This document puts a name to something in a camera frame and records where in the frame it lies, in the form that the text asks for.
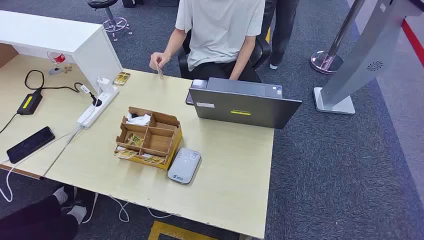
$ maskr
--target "white power strip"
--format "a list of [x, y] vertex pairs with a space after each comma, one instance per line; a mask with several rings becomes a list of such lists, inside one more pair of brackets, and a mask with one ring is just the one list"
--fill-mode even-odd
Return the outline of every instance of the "white power strip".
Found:
[[103, 91], [102, 93], [100, 93], [100, 95], [98, 96], [98, 99], [101, 100], [101, 105], [94, 107], [93, 104], [90, 104], [87, 110], [85, 110], [85, 112], [78, 118], [77, 122], [81, 124], [82, 127], [84, 127], [85, 129], [88, 129], [89, 127], [91, 127], [93, 123], [99, 118], [99, 116], [109, 106], [109, 104], [111, 104], [112, 100], [119, 93], [119, 89], [116, 86], [114, 86], [113, 89], [114, 89], [114, 92]]

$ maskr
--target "carpet floor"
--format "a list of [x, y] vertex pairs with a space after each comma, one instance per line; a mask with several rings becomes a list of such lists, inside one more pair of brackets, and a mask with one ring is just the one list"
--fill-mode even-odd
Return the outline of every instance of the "carpet floor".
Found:
[[[128, 19], [133, 31], [112, 43], [124, 68], [153, 72], [150, 54], [163, 51], [177, 14], [176, 7], [161, 6], [163, 1], [145, 0], [135, 8], [118, 2], [111, 7], [116, 17]], [[3, 0], [0, 10], [91, 23], [106, 19], [103, 10], [94, 11], [84, 0]], [[355, 115], [315, 110], [313, 88], [322, 87], [329, 77], [314, 71], [309, 57], [329, 48], [348, 10], [345, 0], [301, 0], [283, 63], [277, 70], [267, 64], [257, 70], [263, 82], [282, 85], [285, 98], [303, 101], [287, 126], [274, 134], [267, 240], [424, 239], [423, 205], [377, 82], [352, 94]], [[339, 51], [342, 57], [358, 36], [352, 27]], [[163, 71], [180, 76], [176, 57]], [[6, 172], [0, 177], [5, 179]], [[0, 200], [0, 217], [48, 196], [57, 184], [16, 174], [10, 182], [14, 201]], [[0, 187], [5, 189], [3, 180]], [[101, 196], [92, 220], [81, 226], [76, 239], [147, 239], [154, 218], [144, 207], [129, 205], [129, 223], [120, 222], [118, 212], [114, 201]], [[239, 237], [177, 216], [161, 222], [221, 240]]]

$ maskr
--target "black office chair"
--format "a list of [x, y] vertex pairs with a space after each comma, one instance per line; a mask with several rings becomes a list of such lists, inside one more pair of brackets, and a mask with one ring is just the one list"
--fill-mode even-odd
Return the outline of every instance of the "black office chair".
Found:
[[[190, 40], [192, 39], [192, 31], [187, 32], [187, 37], [182, 43], [182, 47], [178, 50], [178, 63], [179, 71], [183, 79], [190, 79], [189, 64], [187, 63], [187, 55], [190, 53]], [[254, 46], [253, 52], [250, 55], [250, 63], [253, 69], [257, 69], [261, 64], [267, 60], [271, 54], [271, 47], [268, 42], [260, 37], [256, 38], [256, 44]]]

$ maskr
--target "black power adapter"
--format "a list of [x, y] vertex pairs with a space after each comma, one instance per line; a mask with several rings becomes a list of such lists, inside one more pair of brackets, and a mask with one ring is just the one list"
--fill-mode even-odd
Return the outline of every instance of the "black power adapter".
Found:
[[41, 89], [35, 90], [34, 93], [26, 95], [20, 107], [17, 109], [16, 113], [20, 115], [31, 115], [34, 114], [37, 107], [39, 106], [43, 96], [41, 95]]

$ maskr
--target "smartphone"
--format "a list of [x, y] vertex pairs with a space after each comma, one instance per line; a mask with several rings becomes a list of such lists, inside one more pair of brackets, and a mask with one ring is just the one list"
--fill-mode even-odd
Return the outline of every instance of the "smartphone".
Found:
[[50, 127], [46, 126], [40, 131], [34, 133], [27, 139], [21, 141], [20, 143], [13, 146], [11, 149], [7, 150], [7, 155], [11, 163], [16, 164], [26, 156], [35, 152], [37, 149], [46, 145], [51, 140], [55, 139]]
[[[207, 85], [208, 85], [208, 81], [206, 80], [194, 79], [193, 82], [191, 83], [191, 88], [205, 89]], [[193, 99], [192, 99], [192, 96], [190, 95], [190, 92], [188, 92], [187, 97], [185, 98], [185, 103], [188, 105], [193, 105]]]

